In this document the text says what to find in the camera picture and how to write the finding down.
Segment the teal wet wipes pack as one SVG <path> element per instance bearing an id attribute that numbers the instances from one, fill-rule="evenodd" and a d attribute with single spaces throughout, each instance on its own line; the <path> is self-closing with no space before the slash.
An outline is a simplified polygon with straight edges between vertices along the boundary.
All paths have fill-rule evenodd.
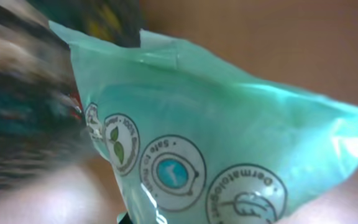
<path id="1" fill-rule="evenodd" d="M 254 77 L 187 40 L 124 48 L 55 22 L 133 223 L 275 223 L 358 168 L 358 106 Z"/>

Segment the green Nescafe coffee bag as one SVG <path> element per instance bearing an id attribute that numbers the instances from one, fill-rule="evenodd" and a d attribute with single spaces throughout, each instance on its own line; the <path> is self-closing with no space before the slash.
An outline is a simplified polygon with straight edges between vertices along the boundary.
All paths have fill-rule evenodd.
<path id="1" fill-rule="evenodd" d="M 139 1 L 0 1 L 0 191 L 82 153 L 70 50 L 49 22 L 137 47 L 143 18 Z"/>

